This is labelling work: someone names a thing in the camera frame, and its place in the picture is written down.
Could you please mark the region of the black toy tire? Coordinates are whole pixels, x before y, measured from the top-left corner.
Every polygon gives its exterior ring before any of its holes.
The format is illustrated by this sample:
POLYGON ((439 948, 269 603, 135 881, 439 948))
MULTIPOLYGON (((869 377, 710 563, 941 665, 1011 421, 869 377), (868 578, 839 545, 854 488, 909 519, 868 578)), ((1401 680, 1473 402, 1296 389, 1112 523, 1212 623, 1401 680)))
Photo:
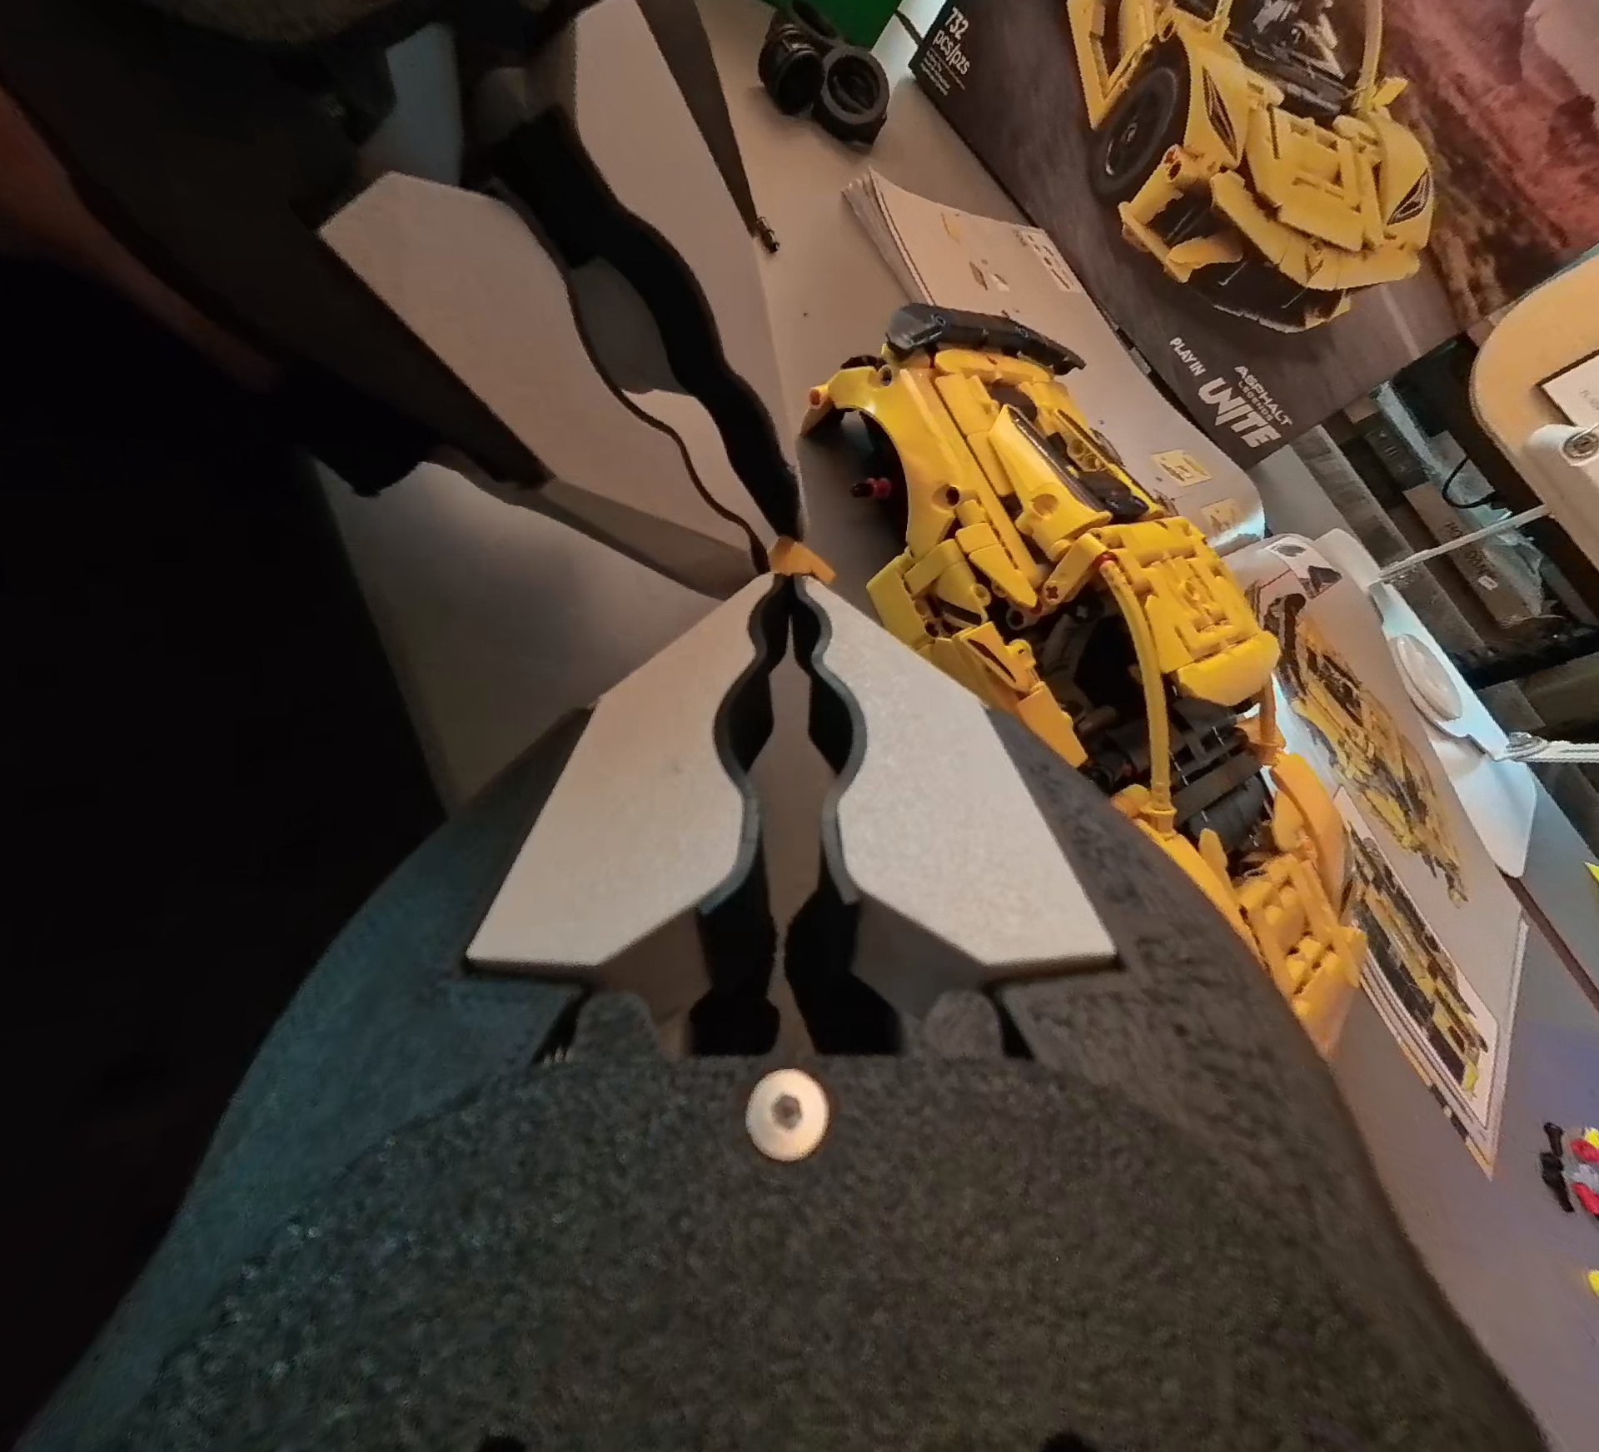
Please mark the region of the black toy tire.
POLYGON ((767 23, 755 71, 777 111, 806 111, 822 83, 822 61, 839 41, 836 24, 807 0, 786 0, 767 23))
POLYGON ((809 116, 829 136, 859 148, 881 135, 889 108, 889 78, 866 48, 837 41, 821 58, 821 83, 809 116))

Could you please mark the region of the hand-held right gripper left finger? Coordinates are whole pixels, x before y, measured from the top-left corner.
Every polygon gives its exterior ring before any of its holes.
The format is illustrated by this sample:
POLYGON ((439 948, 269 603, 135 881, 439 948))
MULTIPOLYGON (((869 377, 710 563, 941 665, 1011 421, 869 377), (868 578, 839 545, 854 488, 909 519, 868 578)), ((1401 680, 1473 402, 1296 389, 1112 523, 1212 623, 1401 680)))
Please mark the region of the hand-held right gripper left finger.
POLYGON ((762 576, 551 740, 558 770, 464 949, 490 980, 632 993, 672 1050, 806 1040, 784 964, 806 899, 794 580, 762 576))

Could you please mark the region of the yellow toy brick car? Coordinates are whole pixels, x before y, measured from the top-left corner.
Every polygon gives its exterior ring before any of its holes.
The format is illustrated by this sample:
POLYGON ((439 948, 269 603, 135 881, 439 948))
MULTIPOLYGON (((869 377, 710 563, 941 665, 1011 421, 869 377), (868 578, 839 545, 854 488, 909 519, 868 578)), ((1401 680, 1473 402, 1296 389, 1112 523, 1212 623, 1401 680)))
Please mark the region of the yellow toy brick car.
POLYGON ((811 387, 801 429, 864 429, 851 493, 903 528, 866 585, 889 633, 1095 782, 1329 1056, 1368 943, 1341 914, 1346 827, 1277 722, 1279 642, 1083 417, 1080 366, 1008 317, 906 304, 811 387))

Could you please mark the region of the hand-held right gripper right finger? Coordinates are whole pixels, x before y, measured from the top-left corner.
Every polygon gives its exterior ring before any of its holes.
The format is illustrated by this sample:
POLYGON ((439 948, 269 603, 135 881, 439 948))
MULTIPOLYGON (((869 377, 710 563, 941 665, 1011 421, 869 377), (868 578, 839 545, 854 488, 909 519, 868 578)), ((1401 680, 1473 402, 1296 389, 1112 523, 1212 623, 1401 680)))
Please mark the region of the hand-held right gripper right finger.
POLYGON ((786 976, 811 1046, 884 1055, 948 993, 1100 973, 1115 944, 998 715, 824 583, 791 586, 831 770, 786 976))

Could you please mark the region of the open instruction booklet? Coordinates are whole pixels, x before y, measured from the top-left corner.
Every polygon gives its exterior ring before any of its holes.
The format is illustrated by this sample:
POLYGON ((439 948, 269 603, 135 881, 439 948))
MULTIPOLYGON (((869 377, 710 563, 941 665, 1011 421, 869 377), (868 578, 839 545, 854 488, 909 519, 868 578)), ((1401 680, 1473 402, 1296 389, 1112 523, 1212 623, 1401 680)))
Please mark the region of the open instruction booklet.
POLYGON ((1115 526, 1110 595, 1138 653, 1149 765, 1112 794, 1220 909, 1329 1055, 1368 991, 1483 1169, 1525 921, 1468 876, 1460 811, 1324 633, 1351 578, 1304 540, 1225 558, 1150 496, 1115 526))

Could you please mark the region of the white instruction booklet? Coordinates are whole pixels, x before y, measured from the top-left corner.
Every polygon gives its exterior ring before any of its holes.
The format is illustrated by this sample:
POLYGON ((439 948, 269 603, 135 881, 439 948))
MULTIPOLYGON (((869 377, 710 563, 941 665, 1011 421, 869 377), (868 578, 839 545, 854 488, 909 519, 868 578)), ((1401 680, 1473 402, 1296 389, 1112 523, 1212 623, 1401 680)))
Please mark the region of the white instruction booklet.
POLYGON ((1055 242, 1025 222, 933 202, 874 168, 842 200, 914 299, 1041 327, 1041 315, 1087 295, 1055 242))

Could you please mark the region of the grey desk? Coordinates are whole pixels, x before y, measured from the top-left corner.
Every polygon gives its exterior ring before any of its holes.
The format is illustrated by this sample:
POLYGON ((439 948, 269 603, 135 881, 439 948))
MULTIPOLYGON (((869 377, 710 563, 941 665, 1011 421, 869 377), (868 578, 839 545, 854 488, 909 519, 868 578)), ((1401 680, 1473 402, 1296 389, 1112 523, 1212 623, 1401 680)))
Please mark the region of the grey desk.
MULTIPOLYGON (((842 198, 866 162, 771 108, 769 9, 695 0, 754 197, 786 392, 881 339, 903 290, 842 198)), ((643 663, 709 600, 426 466, 372 499, 326 491, 446 812, 546 725, 643 663)), ((1563 941, 1595 923, 1585 847, 1545 794, 1528 846, 1523 968, 1493 1174, 1485 1175, 1358 1000, 1333 1070, 1411 1240, 1557 1448, 1595 1448, 1595 1224, 1540 1180, 1543 1123, 1595 1120, 1595 1003, 1563 941)))

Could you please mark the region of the toy set box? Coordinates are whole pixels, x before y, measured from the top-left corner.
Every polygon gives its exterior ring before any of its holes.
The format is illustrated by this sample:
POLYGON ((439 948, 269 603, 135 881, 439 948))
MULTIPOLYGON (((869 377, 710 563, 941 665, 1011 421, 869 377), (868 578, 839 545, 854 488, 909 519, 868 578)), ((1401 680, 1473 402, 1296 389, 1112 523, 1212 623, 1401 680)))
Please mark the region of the toy set box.
POLYGON ((946 0, 929 101, 1244 466, 1597 237, 1597 0, 946 0))

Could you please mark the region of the red and black small bricks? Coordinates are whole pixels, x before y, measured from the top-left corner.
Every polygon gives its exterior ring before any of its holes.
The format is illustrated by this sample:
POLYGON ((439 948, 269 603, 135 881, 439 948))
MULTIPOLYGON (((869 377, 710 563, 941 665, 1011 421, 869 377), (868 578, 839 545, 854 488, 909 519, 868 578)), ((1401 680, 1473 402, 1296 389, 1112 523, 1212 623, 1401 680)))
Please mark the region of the red and black small bricks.
POLYGON ((1553 1122, 1543 1123, 1547 1143, 1538 1153, 1540 1177, 1555 1202, 1567 1214, 1599 1215, 1597 1200, 1597 1128, 1578 1125, 1565 1130, 1553 1122))

